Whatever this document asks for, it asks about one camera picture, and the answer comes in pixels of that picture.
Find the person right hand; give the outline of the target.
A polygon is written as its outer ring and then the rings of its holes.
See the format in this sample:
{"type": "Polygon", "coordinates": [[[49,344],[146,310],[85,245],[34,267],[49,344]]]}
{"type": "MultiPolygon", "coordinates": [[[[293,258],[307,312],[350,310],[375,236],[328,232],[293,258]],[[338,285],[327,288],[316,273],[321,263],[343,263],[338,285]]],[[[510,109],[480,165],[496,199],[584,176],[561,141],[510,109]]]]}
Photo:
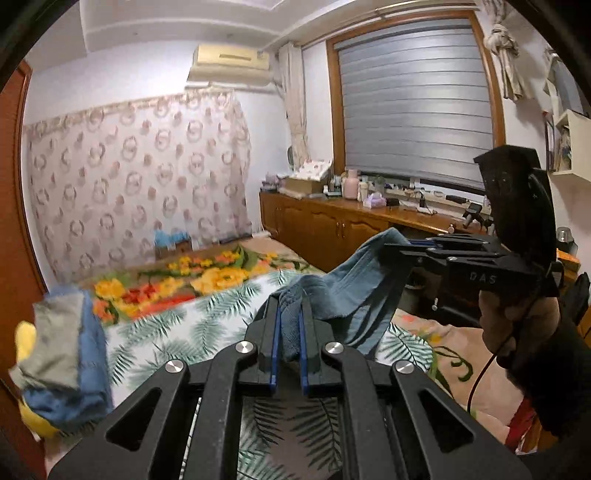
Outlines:
{"type": "Polygon", "coordinates": [[[480,325],[487,349],[501,357],[518,360],[532,354],[556,331],[560,308],[556,297],[525,299],[510,305],[493,292],[481,291],[480,325]]]}

